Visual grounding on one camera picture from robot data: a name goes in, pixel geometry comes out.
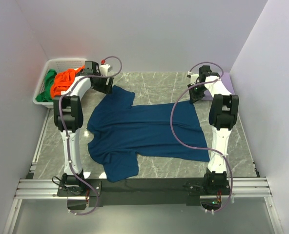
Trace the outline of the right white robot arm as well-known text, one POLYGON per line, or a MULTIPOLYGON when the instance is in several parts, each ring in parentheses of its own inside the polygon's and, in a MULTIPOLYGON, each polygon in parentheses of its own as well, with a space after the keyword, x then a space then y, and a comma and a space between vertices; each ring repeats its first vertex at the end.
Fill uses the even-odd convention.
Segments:
POLYGON ((209 65, 201 66, 198 73, 188 71, 187 77, 190 78, 188 88, 191 104, 201 100, 205 91, 209 91, 212 97, 208 116, 212 127, 212 147, 202 183, 203 190, 209 195, 217 192, 228 193, 230 185, 227 179, 227 148, 231 131, 237 122, 239 97, 225 87, 220 75, 213 72, 209 65))

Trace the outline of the blue t shirt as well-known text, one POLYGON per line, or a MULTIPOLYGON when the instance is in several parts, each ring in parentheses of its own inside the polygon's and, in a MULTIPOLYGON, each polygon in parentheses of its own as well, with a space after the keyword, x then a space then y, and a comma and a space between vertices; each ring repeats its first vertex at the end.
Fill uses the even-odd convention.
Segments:
POLYGON ((90 157, 103 165, 108 181, 136 176, 137 155, 209 161, 192 104, 133 105, 134 98, 134 92, 113 86, 87 123, 94 135, 88 144, 90 157))

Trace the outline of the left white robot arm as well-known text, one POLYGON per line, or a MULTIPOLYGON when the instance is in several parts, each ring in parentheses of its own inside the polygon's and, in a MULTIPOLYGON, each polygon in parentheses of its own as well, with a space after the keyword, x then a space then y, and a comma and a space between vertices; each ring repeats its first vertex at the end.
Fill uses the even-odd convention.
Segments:
POLYGON ((103 59, 101 63, 85 61, 77 69, 68 69, 55 76, 50 94, 54 105, 54 123, 63 142, 64 173, 59 180, 59 192, 80 196, 88 190, 84 182, 80 159, 79 136, 83 126, 81 99, 89 89, 104 94, 112 92, 112 66, 103 59))

